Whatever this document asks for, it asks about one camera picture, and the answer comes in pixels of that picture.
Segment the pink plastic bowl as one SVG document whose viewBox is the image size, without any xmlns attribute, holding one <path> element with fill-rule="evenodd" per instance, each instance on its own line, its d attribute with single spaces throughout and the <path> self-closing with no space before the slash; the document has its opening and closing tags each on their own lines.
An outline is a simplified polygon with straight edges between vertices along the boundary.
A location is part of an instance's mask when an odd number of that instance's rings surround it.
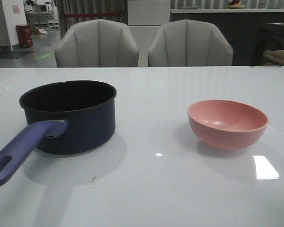
<svg viewBox="0 0 284 227">
<path fill-rule="evenodd" d="M 240 150 L 255 144 L 268 126 L 268 117 L 250 105 L 229 100 L 204 100 L 190 105 L 193 133 L 207 145 Z"/>
</svg>

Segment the dark blue saucepan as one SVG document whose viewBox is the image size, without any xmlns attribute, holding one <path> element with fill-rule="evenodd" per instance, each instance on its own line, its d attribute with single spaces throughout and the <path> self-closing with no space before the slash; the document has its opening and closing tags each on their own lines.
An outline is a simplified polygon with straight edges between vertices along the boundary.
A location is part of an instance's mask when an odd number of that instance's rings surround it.
<svg viewBox="0 0 284 227">
<path fill-rule="evenodd" d="M 27 126 L 0 151 L 0 186 L 34 149 L 73 155 L 102 146 L 115 132 L 116 89 L 92 80 L 56 82 L 24 93 Z"/>
</svg>

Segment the right grey upholstered chair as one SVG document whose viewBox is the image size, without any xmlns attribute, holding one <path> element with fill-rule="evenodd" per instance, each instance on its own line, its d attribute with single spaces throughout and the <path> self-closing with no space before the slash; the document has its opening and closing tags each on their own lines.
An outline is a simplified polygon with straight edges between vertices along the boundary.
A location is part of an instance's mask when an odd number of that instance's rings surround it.
<svg viewBox="0 0 284 227">
<path fill-rule="evenodd" d="M 231 66 L 233 48 L 208 22 L 179 20 L 159 27 L 148 50 L 149 67 Z"/>
</svg>

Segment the grey upholstered chair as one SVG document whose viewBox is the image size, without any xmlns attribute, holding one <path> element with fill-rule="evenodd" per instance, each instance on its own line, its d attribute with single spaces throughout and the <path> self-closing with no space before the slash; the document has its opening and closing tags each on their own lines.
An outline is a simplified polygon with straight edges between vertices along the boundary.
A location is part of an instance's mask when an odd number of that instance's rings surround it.
<svg viewBox="0 0 284 227">
<path fill-rule="evenodd" d="M 231 66 L 233 48 L 208 22 L 179 20 L 159 27 L 148 50 L 149 67 Z"/>
<path fill-rule="evenodd" d="M 137 67 L 139 60 L 129 26 L 105 19 L 72 25 L 54 54 L 59 68 Z"/>
</svg>

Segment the left grey upholstered chair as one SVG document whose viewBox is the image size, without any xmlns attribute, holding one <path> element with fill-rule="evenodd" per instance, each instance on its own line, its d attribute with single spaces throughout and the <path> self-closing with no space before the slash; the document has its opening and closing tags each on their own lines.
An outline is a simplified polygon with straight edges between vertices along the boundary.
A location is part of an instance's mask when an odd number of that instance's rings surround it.
<svg viewBox="0 0 284 227">
<path fill-rule="evenodd" d="M 137 67 L 139 60 L 129 26 L 105 19 L 72 25 L 54 54 L 59 68 Z"/>
</svg>

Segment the white cabinet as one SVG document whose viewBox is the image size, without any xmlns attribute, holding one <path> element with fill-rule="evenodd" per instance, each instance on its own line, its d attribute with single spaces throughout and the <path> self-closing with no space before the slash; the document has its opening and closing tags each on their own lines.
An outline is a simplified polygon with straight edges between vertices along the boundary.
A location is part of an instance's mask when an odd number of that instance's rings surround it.
<svg viewBox="0 0 284 227">
<path fill-rule="evenodd" d="M 139 67 L 148 66 L 148 50 L 157 29 L 170 17 L 169 0 L 129 0 L 127 23 L 138 45 Z"/>
</svg>

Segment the dark grey counter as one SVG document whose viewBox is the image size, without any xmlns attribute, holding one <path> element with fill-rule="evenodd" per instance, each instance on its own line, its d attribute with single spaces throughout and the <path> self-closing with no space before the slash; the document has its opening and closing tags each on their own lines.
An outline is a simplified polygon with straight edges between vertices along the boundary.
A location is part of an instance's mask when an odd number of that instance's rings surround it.
<svg viewBox="0 0 284 227">
<path fill-rule="evenodd" d="M 233 47 L 235 66 L 251 65 L 263 23 L 284 23 L 284 9 L 172 9 L 170 21 L 198 20 L 216 25 Z"/>
</svg>

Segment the fruit plate on counter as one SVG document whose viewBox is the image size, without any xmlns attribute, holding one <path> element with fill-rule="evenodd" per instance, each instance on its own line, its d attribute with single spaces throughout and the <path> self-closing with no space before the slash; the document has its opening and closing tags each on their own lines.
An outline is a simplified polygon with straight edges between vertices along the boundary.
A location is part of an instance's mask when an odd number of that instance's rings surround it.
<svg viewBox="0 0 284 227">
<path fill-rule="evenodd" d="M 241 5 L 240 0 L 231 0 L 227 3 L 227 9 L 245 9 L 246 5 Z"/>
</svg>

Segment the red trash bin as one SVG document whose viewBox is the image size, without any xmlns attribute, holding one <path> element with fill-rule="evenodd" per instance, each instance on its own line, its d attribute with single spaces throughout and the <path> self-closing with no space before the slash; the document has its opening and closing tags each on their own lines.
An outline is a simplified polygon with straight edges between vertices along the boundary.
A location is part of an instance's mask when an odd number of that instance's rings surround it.
<svg viewBox="0 0 284 227">
<path fill-rule="evenodd" d="M 33 46 L 30 25 L 16 25 L 16 32 L 20 48 L 30 48 Z"/>
</svg>

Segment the beige cushion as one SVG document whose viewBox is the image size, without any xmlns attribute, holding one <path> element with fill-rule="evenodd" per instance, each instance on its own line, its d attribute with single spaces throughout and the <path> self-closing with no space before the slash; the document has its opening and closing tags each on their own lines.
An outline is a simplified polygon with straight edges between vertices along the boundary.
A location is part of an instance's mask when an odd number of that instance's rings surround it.
<svg viewBox="0 0 284 227">
<path fill-rule="evenodd" d="M 265 65 L 282 65 L 284 66 L 284 50 L 270 51 L 263 53 L 263 63 Z"/>
</svg>

